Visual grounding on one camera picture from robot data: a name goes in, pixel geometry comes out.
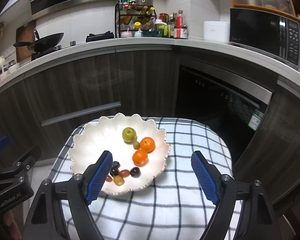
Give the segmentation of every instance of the wok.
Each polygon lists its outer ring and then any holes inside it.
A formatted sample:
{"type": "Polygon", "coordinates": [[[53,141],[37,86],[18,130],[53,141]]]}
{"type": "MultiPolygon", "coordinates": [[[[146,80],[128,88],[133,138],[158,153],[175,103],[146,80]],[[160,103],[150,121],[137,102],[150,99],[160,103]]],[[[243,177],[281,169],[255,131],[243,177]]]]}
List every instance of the wok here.
{"type": "Polygon", "coordinates": [[[57,46],[58,43],[61,41],[64,33],[56,33],[40,38],[37,30],[34,29],[34,35],[37,38],[36,41],[20,41],[13,44],[13,46],[16,48],[27,46],[28,50],[32,53],[40,53],[45,51],[46,49],[50,49],[57,46]]]}

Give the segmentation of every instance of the pan handle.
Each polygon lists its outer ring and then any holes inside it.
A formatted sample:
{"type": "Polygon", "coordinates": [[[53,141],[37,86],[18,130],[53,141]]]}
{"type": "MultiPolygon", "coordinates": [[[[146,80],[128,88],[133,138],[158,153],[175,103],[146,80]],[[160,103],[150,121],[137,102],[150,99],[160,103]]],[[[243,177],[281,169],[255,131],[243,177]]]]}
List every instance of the pan handle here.
{"type": "Polygon", "coordinates": [[[37,39],[40,39],[39,33],[36,28],[33,29],[34,35],[37,39]]]}
{"type": "Polygon", "coordinates": [[[29,41],[20,41],[20,42],[16,42],[15,44],[13,44],[13,46],[15,48],[18,48],[18,47],[23,47],[23,46],[29,46],[31,44],[32,44],[32,42],[29,42],[29,41]]]}

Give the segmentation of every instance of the white countertop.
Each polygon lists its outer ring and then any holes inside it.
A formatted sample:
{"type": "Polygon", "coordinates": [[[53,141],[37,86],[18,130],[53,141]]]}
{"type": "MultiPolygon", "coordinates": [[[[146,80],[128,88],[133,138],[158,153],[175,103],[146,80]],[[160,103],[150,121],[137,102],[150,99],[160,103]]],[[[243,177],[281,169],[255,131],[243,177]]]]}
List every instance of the white countertop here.
{"type": "Polygon", "coordinates": [[[15,72],[10,73],[7,77],[0,80],[0,88],[11,82],[16,77],[26,73],[27,71],[38,67],[42,64],[46,64],[51,62],[54,63],[57,59],[61,59],[62,57],[69,56],[71,54],[76,54],[79,52],[85,51],[92,51],[98,50],[101,48],[107,47],[116,47],[116,46],[123,46],[123,45],[141,45],[141,44],[148,44],[148,45],[177,45],[177,46],[186,46],[186,47],[193,47],[193,48],[200,48],[200,49],[207,49],[212,51],[221,52],[224,54],[229,54],[235,57],[239,57],[258,65],[261,65],[267,69],[270,69],[280,76],[283,76],[290,80],[291,82],[295,83],[298,87],[300,87],[300,73],[293,68],[287,66],[286,64],[273,59],[271,57],[265,56],[258,52],[254,52],[252,50],[243,49],[237,46],[232,46],[228,44],[222,43],[215,43],[209,41],[197,41],[197,40],[175,40],[175,39],[165,39],[165,38],[120,38],[120,39],[110,39],[104,41],[92,41],[83,44],[78,44],[72,47],[68,47],[65,49],[61,49],[55,51],[51,54],[45,55],[31,61],[20,68],[18,68],[15,72]]]}

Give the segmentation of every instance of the microwave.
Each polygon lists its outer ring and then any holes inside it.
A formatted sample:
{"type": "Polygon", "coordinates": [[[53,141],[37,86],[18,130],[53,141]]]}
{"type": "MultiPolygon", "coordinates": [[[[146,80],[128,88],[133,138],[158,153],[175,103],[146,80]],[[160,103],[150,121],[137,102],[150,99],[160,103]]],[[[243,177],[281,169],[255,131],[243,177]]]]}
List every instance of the microwave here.
{"type": "Polygon", "coordinates": [[[231,8],[230,43],[298,69],[300,26],[287,17],[260,10],[231,8]]]}

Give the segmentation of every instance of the wooden cutting board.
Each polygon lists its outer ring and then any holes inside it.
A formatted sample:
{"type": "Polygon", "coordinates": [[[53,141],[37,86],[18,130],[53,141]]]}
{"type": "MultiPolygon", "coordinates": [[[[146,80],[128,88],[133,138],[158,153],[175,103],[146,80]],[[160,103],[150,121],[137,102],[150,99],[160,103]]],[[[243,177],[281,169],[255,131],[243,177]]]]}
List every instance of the wooden cutting board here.
{"type": "MultiPolygon", "coordinates": [[[[34,42],[33,29],[35,28],[36,20],[28,22],[26,25],[19,27],[16,31],[16,42],[19,41],[30,41],[34,42]]],[[[20,62],[28,57],[31,57],[32,53],[27,49],[27,47],[16,48],[17,62],[20,62]]]]}

